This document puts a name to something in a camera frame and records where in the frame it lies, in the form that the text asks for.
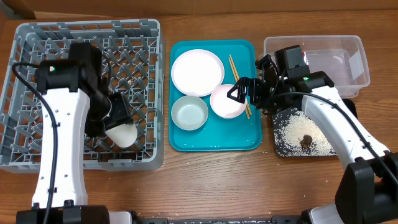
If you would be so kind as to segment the pink bowl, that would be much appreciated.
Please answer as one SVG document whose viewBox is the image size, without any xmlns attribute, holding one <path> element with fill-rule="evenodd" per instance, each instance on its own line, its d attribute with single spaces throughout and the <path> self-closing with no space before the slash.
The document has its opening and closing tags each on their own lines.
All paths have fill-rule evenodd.
<svg viewBox="0 0 398 224">
<path fill-rule="evenodd" d="M 224 84 L 217 87 L 210 96 L 212 110 L 221 118 L 232 119 L 245 111 L 247 101 L 240 103 L 227 97 L 227 93 L 234 85 Z"/>
</svg>

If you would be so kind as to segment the white cup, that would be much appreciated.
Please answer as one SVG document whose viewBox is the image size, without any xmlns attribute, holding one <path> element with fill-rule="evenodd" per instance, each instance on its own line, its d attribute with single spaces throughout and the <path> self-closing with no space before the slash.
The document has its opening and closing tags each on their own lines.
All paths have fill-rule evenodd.
<svg viewBox="0 0 398 224">
<path fill-rule="evenodd" d="M 129 147 L 137 139 L 137 128 L 135 124 L 121 124 L 105 131 L 105 134 L 119 147 Z"/>
</svg>

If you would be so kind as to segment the grey bowl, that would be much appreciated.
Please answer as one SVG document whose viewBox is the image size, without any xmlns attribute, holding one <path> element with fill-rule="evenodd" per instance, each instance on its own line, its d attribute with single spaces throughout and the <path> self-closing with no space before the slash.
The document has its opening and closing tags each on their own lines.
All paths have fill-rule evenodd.
<svg viewBox="0 0 398 224">
<path fill-rule="evenodd" d="M 207 121 L 208 114 L 206 103 L 197 96 L 183 96 L 172 105 L 171 109 L 174 124 L 186 131 L 202 127 Z"/>
</svg>

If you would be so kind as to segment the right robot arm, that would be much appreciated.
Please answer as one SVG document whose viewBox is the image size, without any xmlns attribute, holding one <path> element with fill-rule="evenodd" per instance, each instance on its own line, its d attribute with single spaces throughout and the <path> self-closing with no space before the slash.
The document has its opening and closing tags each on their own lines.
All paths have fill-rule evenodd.
<svg viewBox="0 0 398 224">
<path fill-rule="evenodd" d="M 256 63 L 275 75 L 240 78 L 228 98 L 266 112 L 300 104 L 335 150 L 344 174 L 334 202 L 304 211 L 301 223 L 382 223 L 397 218 L 397 154 L 363 127 L 325 72 L 310 72 L 303 54 L 266 55 Z"/>
</svg>

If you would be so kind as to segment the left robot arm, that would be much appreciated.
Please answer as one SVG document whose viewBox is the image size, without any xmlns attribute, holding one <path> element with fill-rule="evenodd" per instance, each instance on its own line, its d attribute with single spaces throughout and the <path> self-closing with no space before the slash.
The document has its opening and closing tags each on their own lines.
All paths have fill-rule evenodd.
<svg viewBox="0 0 398 224">
<path fill-rule="evenodd" d="M 101 81 L 101 59 L 47 60 L 31 90 L 42 104 L 42 155 L 32 208 L 17 223 L 133 223 L 132 212 L 89 205 L 83 178 L 84 137 L 107 135 L 119 147 L 137 138 L 129 104 Z"/>
</svg>

